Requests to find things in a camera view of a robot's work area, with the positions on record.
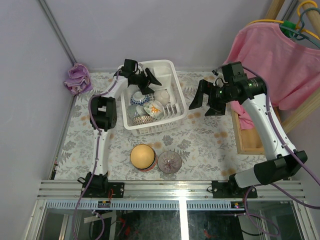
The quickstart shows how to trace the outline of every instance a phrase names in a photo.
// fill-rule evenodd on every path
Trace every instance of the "purple towel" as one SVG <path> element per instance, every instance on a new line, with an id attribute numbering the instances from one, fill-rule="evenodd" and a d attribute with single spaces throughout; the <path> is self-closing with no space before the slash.
<path id="1" fill-rule="evenodd" d="M 88 69 L 81 63 L 75 63 L 68 71 L 69 78 L 63 83 L 72 95 L 82 94 L 92 90 Z"/>

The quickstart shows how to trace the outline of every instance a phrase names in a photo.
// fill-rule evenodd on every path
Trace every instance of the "bowl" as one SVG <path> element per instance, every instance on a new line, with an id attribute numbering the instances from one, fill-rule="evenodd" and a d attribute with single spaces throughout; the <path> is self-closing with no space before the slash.
<path id="1" fill-rule="evenodd" d="M 130 119 L 147 116 L 147 112 L 145 111 L 144 107 L 138 104 L 128 106 L 126 112 L 128 113 Z"/>
<path id="2" fill-rule="evenodd" d="M 146 102 L 143 104 L 143 108 L 147 114 L 155 119 L 161 119 L 165 115 L 163 105 L 157 100 Z"/>
<path id="3" fill-rule="evenodd" d="M 182 159 L 175 151 L 165 151 L 158 158 L 158 167 L 165 174 L 174 174 L 182 166 Z"/>
<path id="4" fill-rule="evenodd" d="M 166 90 L 158 90 L 154 92 L 154 100 L 157 100 L 165 106 L 170 101 L 170 95 Z"/>
<path id="5" fill-rule="evenodd" d="M 150 124 L 154 122 L 154 118 L 152 116 L 138 116 L 132 119 L 133 125 L 141 125 L 141 124 Z"/>
<path id="6" fill-rule="evenodd" d="M 157 164 L 157 155 L 149 145 L 139 144 L 132 149 L 130 161 L 139 171 L 147 172 Z"/>
<path id="7" fill-rule="evenodd" d="M 144 103 L 149 101 L 150 101 L 150 97 L 147 95 L 143 95 L 140 91 L 137 91 L 134 94 L 132 94 L 130 98 L 131 105 L 138 104 L 142 106 Z"/>

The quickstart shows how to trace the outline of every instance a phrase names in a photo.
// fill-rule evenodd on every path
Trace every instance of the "small cup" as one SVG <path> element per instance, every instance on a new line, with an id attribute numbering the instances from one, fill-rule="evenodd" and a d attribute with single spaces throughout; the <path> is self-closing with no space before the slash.
<path id="1" fill-rule="evenodd" d="M 128 106 L 127 113 L 130 119 L 147 116 L 147 112 L 145 111 L 144 107 L 138 104 Z"/>
<path id="2" fill-rule="evenodd" d="M 147 95 L 143 95 L 140 91 L 137 91 L 134 94 L 132 94 L 130 98 L 131 105 L 138 104 L 142 106 L 144 103 L 149 101 L 150 101 L 150 97 Z"/>
<path id="3" fill-rule="evenodd" d="M 143 108 L 147 114 L 155 119 L 161 119 L 165 115 L 164 107 L 157 100 L 146 102 L 143 104 Z"/>
<path id="4" fill-rule="evenodd" d="M 154 99 L 165 106 L 170 101 L 170 95 L 166 90 L 158 90 L 154 92 Z"/>

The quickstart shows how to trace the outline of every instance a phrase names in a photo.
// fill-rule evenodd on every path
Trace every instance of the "glass panel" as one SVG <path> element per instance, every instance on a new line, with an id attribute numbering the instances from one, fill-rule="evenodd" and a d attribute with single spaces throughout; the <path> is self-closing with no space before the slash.
<path id="1" fill-rule="evenodd" d="M 303 240 L 300 227 L 297 225 L 295 211 L 291 202 L 249 202 L 249 212 L 263 216 L 275 223 L 280 236 L 272 237 L 256 228 L 247 216 L 237 216 L 244 211 L 218 211 L 212 209 L 188 210 L 189 239 L 221 239 L 221 240 Z M 273 234 L 277 230 L 264 219 L 253 217 L 254 222 L 266 232 Z"/>
<path id="2" fill-rule="evenodd" d="M 39 239 L 73 240 L 73 212 L 65 209 L 48 209 Z M 99 210 L 98 212 L 104 217 L 101 240 L 181 239 L 179 210 Z M 102 221 L 90 210 L 78 210 L 75 217 L 75 231 L 78 240 L 94 240 L 102 231 Z"/>

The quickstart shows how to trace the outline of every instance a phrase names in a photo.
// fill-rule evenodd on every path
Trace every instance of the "yellow hanger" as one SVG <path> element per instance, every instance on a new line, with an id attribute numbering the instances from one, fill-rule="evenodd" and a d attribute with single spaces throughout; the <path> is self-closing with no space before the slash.
<path id="1" fill-rule="evenodd" d="M 299 17 L 300 17 L 300 15 L 301 15 L 301 14 L 300 14 L 300 8 L 301 8 L 304 4 L 313 4 L 316 8 L 318 7 L 317 3 L 314 2 L 314 1 L 311 1 L 311 0 L 307 0 L 307 1 L 304 1 L 304 2 L 300 3 L 299 6 L 298 6 L 298 8 L 297 8 L 297 14 L 298 14 Z M 284 23 L 284 21 L 274 20 L 274 19 L 259 19 L 259 20 L 254 20 L 254 21 L 252 21 L 252 22 L 249 22 L 249 23 L 247 24 L 247 26 L 250 25 L 250 24 L 260 23 L 260 22 L 279 23 L 279 24 L 283 24 L 283 23 Z M 299 20 L 299 21 L 297 22 L 297 24 L 295 25 L 295 29 L 300 29 L 300 27 L 298 26 L 299 23 L 300 23 L 300 20 Z M 316 34 L 314 34 L 312 31 L 309 31 L 309 30 L 307 30 L 307 29 L 305 29 L 305 28 L 303 28 L 303 29 L 301 30 L 301 32 L 302 32 L 302 33 L 303 33 L 303 32 L 306 32 L 307 34 L 310 34 L 311 36 L 313 36 L 313 37 L 315 37 L 316 39 L 320 40 L 319 37 L 318 37 Z"/>

